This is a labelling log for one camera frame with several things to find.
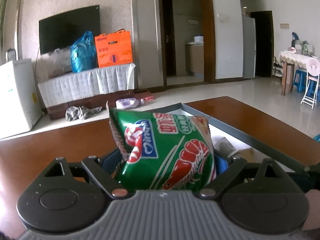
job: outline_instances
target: yellow label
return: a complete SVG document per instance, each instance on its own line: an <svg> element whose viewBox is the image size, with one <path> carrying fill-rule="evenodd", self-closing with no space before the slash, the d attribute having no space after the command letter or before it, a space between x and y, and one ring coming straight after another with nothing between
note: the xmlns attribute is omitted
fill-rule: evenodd
<svg viewBox="0 0 320 240"><path fill-rule="evenodd" d="M33 102L36 104L37 103L36 93L32 93L32 99L33 99Z"/></svg>

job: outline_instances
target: television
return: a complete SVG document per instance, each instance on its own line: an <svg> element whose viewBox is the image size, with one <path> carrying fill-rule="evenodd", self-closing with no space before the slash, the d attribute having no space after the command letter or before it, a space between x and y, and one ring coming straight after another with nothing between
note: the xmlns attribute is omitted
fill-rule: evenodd
<svg viewBox="0 0 320 240"><path fill-rule="evenodd" d="M60 13L39 21L40 54L71 46L86 31L100 35L100 6Z"/></svg>

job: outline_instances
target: white tiled floor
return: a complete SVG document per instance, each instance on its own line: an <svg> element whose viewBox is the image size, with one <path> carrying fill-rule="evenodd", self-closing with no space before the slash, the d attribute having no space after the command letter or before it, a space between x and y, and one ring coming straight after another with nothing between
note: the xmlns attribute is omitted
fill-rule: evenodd
<svg viewBox="0 0 320 240"><path fill-rule="evenodd" d="M136 110L145 111L180 102L187 103L208 98L229 96L270 114L310 137L314 137L320 133L320 105L316 106L313 110L308 105L304 104L301 106L300 101L302 100L303 94L297 93L295 88L291 94L281 96L281 83L278 79L259 78L242 82L178 88L156 93L154 96L156 98L154 101L146 102L143 106L136 108ZM49 116L45 115L30 132L6 139L106 118L108 118L106 111L102 111L100 114L94 115L87 120L76 120L72 122L67 122L65 119L50 121Z"/></svg>
<svg viewBox="0 0 320 240"><path fill-rule="evenodd" d="M197 76L173 76L167 77L167 85L188 84L203 81L203 77Z"/></svg>

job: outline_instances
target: small snack package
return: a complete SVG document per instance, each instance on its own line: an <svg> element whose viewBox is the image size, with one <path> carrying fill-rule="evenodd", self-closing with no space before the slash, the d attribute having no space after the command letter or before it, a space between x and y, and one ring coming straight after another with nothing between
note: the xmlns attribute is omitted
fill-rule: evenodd
<svg viewBox="0 0 320 240"><path fill-rule="evenodd" d="M114 178L127 190L198 192L215 179L205 117L110 109L109 120L123 156Z"/></svg>

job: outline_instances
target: pink chair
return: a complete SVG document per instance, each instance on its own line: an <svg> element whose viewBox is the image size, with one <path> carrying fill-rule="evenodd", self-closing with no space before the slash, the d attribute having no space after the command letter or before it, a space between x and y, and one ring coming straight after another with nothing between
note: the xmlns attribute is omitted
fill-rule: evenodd
<svg viewBox="0 0 320 240"><path fill-rule="evenodd" d="M319 76L320 76L320 62L315 58L310 58L306 62L306 69L307 69L307 83L306 83L307 87L306 87L306 92L304 94L304 97L300 104L306 103L312 106L312 109L313 109L313 106L315 104L317 105L317 94L318 94ZM307 92L309 90L311 80L317 82L316 91L313 95L313 98L307 97Z"/></svg>

